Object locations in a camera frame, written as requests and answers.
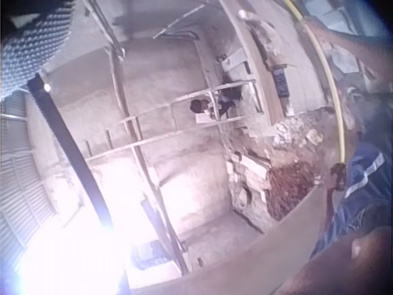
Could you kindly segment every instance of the yellow hose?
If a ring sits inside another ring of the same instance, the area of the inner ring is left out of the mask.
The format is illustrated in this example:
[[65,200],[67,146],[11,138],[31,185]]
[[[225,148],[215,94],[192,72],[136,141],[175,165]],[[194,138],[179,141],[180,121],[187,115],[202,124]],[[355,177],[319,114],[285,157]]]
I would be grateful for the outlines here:
[[336,119],[337,119],[337,126],[338,126],[338,144],[340,147],[340,163],[345,163],[345,138],[344,138],[343,113],[341,112],[340,99],[338,98],[338,92],[337,92],[336,84],[333,79],[332,71],[330,70],[329,64],[327,63],[327,59],[322,50],[321,45],[319,44],[317,38],[315,37],[314,33],[310,30],[308,25],[302,21],[303,16],[299,12],[299,10],[297,10],[297,8],[293,5],[291,0],[285,0],[285,4],[290,9],[290,11],[292,11],[296,19],[302,23],[306,31],[306,34],[309,37],[312,45],[314,46],[318,54],[318,57],[322,63],[322,67],[324,69],[327,81],[329,83],[330,93],[332,94],[333,105],[336,111]]

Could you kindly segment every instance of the construction site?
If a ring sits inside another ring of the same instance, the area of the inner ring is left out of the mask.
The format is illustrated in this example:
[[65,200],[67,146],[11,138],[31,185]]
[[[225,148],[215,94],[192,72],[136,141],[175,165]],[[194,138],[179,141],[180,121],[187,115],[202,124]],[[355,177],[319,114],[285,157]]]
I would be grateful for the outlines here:
[[[356,39],[391,38],[366,3],[19,2],[1,53],[4,294],[273,294],[321,239],[326,192],[334,213],[391,165],[381,149],[352,186],[393,106],[391,64]],[[335,164],[347,182],[329,190]]]

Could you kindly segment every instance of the corrugated metal sheet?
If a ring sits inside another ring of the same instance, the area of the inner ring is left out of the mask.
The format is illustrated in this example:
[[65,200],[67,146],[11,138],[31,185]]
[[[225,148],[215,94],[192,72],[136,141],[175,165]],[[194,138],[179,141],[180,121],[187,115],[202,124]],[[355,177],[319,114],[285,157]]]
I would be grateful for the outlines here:
[[4,99],[1,112],[7,115],[26,117],[25,95],[22,91],[15,91]]
[[16,271],[34,234],[55,214],[31,153],[25,101],[15,92],[1,103],[0,256]]

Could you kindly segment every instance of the dirt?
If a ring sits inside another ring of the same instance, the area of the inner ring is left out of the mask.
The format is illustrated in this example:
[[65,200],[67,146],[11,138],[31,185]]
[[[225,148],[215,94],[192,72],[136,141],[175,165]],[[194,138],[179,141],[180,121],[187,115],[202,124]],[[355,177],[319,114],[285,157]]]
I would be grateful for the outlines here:
[[[337,121],[329,108],[288,117],[281,124],[284,125],[284,143],[280,141],[277,144],[273,137],[253,139],[236,128],[232,133],[234,151],[271,160],[270,181],[273,189],[266,196],[267,211],[278,221],[307,195],[314,186],[314,175],[328,171],[337,163],[339,156]],[[312,129],[323,137],[323,142],[317,146],[306,139]],[[346,130],[345,136],[346,160],[349,160],[357,143],[356,131]],[[266,211],[256,207],[248,217],[257,219],[264,214]]]
[[272,168],[271,190],[266,197],[270,216],[280,221],[291,212],[313,188],[315,172],[315,167],[307,162]]

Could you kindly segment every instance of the pipe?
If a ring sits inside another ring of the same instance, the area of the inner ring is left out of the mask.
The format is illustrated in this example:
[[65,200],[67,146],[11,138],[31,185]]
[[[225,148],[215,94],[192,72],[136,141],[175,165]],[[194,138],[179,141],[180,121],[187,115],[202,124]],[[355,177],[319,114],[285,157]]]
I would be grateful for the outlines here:
[[188,17],[191,14],[194,14],[195,12],[197,12],[198,10],[204,8],[206,5],[202,4],[199,5],[197,8],[194,8],[193,10],[187,12],[186,14],[182,15],[181,17],[175,19],[173,22],[171,22],[166,28],[163,28],[161,31],[159,31],[154,37],[153,39],[158,38],[160,35],[162,35],[163,33],[165,33],[166,31],[168,31],[170,28],[172,28],[176,23],[178,23],[179,21],[181,21],[182,19]]
[[337,92],[336,84],[334,82],[332,71],[329,68],[329,64],[327,62],[325,53],[322,50],[321,45],[318,43],[317,38],[315,37],[314,33],[310,30],[308,25],[305,22],[303,22],[303,16],[299,12],[299,10],[293,5],[291,0],[285,0],[285,4],[290,9],[290,11],[292,11],[295,18],[303,25],[305,32],[309,37],[312,45],[314,46],[318,54],[319,60],[322,63],[322,67],[324,69],[327,82],[329,83],[330,93],[332,94],[333,106],[336,111],[336,119],[337,119],[337,126],[338,126],[338,144],[340,148],[340,163],[345,163],[345,138],[344,138],[343,113],[341,111],[340,99],[338,97],[338,92]]

